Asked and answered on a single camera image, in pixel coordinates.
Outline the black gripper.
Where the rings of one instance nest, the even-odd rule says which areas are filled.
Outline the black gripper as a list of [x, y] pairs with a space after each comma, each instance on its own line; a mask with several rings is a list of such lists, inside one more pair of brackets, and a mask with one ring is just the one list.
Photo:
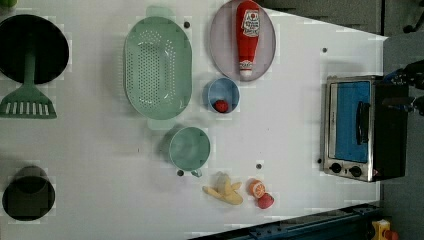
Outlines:
[[[424, 89], [424, 60], [408, 64], [389, 73], [383, 78], [384, 83], [395, 86], [413, 86], [416, 89]], [[424, 115], [424, 99], [420, 97], [391, 97], [383, 100], [382, 104], [388, 108], [405, 112], [417, 111]]]

